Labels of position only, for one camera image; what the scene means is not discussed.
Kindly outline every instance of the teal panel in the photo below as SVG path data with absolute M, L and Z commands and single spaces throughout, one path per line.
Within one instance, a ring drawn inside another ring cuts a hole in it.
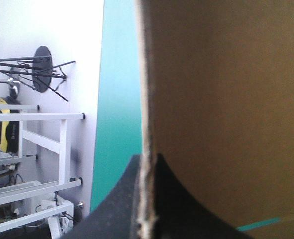
M 141 153 L 134 0 L 105 0 L 91 210 Z
M 267 219 L 267 220 L 247 224 L 247 225 L 244 225 L 244 226 L 240 226 L 237 229 L 239 231 L 244 232 L 244 231 L 248 231 L 248 230 L 251 230 L 251 229 L 254 229 L 254 228 L 264 227 L 264 226 L 267 226 L 267 225 L 270 225 L 270 224 L 278 223 L 278 222 L 280 222 L 280 220 L 281 220 L 280 218 L 271 218 L 271 219 Z

